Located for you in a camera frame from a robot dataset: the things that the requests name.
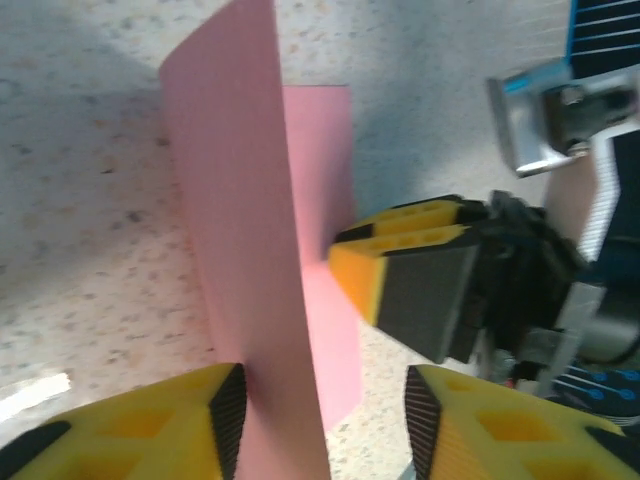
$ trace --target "pink cardboard sheet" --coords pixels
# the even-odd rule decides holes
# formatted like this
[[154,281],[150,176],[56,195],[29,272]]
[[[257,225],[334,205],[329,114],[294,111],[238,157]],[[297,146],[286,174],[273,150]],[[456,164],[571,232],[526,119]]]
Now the pink cardboard sheet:
[[218,360],[247,369],[237,478],[330,478],[324,428],[361,390],[357,316],[323,261],[353,215],[348,92],[287,89],[285,127],[270,0],[229,4],[160,78]]
[[326,263],[354,221],[347,87],[284,87],[302,285],[324,430],[362,400],[359,316]]

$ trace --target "silver metal part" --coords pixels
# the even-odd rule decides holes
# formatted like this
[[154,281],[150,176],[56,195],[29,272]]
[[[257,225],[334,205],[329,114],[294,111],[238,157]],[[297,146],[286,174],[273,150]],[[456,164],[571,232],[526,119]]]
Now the silver metal part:
[[502,157],[519,177],[546,172],[571,162],[548,141],[542,92],[569,84],[571,71],[554,59],[488,80],[489,100]]
[[500,385],[506,384],[511,379],[511,373],[515,366],[516,359],[510,352],[500,349],[495,350],[491,357],[489,380]]
[[600,255],[620,197],[615,161],[597,151],[553,171],[544,200],[549,224],[590,262]]
[[[639,317],[640,298],[635,292],[609,290],[597,314],[585,326],[580,357],[597,364],[619,361],[640,338]],[[640,363],[638,359],[629,360],[636,366]]]
[[605,289],[595,285],[576,282],[569,295],[555,328],[562,331],[562,336],[555,347],[549,367],[538,376],[535,394],[545,397],[551,392],[553,379],[560,376],[571,364],[578,353],[585,331],[585,325],[595,314],[602,301]]
[[473,347],[471,361],[475,366],[475,376],[484,380],[491,380],[494,369],[493,351],[495,349],[493,336],[487,329],[480,330],[476,344]]
[[518,361],[551,365],[562,344],[563,335],[561,331],[532,328],[525,335],[518,351]]
[[591,153],[591,147],[587,142],[578,142],[569,147],[569,156],[575,162],[581,158],[586,158]]
[[569,86],[562,89],[562,103],[564,105],[574,105],[584,100],[585,92],[582,87]]

